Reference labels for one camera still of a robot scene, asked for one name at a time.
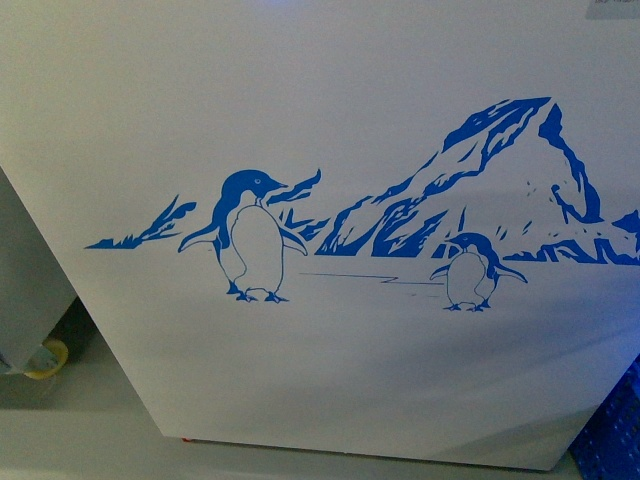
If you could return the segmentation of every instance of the caster wheel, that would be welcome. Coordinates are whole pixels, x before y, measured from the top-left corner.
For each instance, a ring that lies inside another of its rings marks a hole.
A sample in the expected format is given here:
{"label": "caster wheel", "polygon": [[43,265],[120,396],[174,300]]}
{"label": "caster wheel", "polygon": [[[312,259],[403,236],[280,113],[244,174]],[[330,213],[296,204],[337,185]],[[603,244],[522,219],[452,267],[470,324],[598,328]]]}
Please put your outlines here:
{"label": "caster wheel", "polygon": [[25,376],[33,380],[44,380],[46,378],[53,377],[60,371],[64,364],[67,363],[67,359],[69,358],[69,349],[60,340],[47,338],[44,342],[42,342],[42,346],[55,355],[58,363],[55,367],[47,370],[33,370],[30,372],[24,372]]}

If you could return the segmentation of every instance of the blue crate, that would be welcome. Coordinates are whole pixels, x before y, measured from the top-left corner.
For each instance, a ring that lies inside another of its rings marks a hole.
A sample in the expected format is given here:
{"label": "blue crate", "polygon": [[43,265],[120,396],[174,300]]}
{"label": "blue crate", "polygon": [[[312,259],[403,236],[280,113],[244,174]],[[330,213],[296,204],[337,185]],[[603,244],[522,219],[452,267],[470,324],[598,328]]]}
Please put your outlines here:
{"label": "blue crate", "polygon": [[584,480],[640,480],[640,357],[569,450]]}

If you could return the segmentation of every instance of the blue penguin illustration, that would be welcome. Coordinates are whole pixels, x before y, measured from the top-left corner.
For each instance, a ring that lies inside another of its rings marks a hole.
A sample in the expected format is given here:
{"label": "blue penguin illustration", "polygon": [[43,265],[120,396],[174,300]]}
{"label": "blue penguin illustration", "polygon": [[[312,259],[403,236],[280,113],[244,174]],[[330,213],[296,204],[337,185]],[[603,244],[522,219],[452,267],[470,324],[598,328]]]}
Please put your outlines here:
{"label": "blue penguin illustration", "polygon": [[479,233],[462,233],[450,240],[462,249],[449,265],[438,268],[431,280],[447,277],[447,297],[451,306],[448,310],[460,310],[461,304],[471,305],[468,310],[481,312],[491,308],[489,298],[498,286],[502,276],[515,277],[528,283],[520,272],[507,268],[500,263],[500,257],[493,250],[491,241]]}
{"label": "blue penguin illustration", "polygon": [[263,291],[264,301],[287,301],[278,296],[284,275],[284,247],[303,255],[307,255],[307,249],[297,233],[280,225],[262,205],[269,192],[286,187],[260,170],[230,175],[222,185],[211,223],[187,235],[178,252],[196,243],[212,243],[229,281],[229,295],[251,302],[257,300],[257,291]]}

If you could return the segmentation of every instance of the blue mountain drawing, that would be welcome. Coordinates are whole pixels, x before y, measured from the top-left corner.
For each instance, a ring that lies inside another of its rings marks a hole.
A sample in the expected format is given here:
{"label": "blue mountain drawing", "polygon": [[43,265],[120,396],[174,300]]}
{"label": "blue mountain drawing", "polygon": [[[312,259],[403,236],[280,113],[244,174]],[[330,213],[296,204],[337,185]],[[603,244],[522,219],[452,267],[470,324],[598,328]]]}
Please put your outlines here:
{"label": "blue mountain drawing", "polygon": [[170,232],[175,227],[176,220],[184,218],[189,212],[195,210],[196,202],[187,202],[176,207],[178,201],[176,195],[173,201],[165,208],[160,215],[151,223],[147,229],[145,229],[139,235],[127,235],[120,241],[115,241],[113,238],[103,238],[93,245],[89,245],[87,249],[99,249],[99,250],[133,250],[138,248],[145,242],[152,240],[163,240],[165,238],[175,237],[180,235],[180,232]]}
{"label": "blue mountain drawing", "polygon": [[447,239],[466,231],[490,237],[505,260],[639,265],[637,211],[602,218],[562,129],[549,97],[471,115],[413,175],[335,215],[316,255],[452,258]]}

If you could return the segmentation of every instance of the floor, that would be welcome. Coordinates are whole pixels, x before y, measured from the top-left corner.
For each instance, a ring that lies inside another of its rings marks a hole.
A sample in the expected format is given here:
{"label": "floor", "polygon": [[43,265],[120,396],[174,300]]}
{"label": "floor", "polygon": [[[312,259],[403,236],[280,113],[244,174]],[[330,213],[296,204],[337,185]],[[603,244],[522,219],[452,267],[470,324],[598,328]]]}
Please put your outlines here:
{"label": "floor", "polygon": [[55,377],[0,375],[0,479],[576,480],[566,454],[528,472],[295,452],[163,437],[95,333]]}

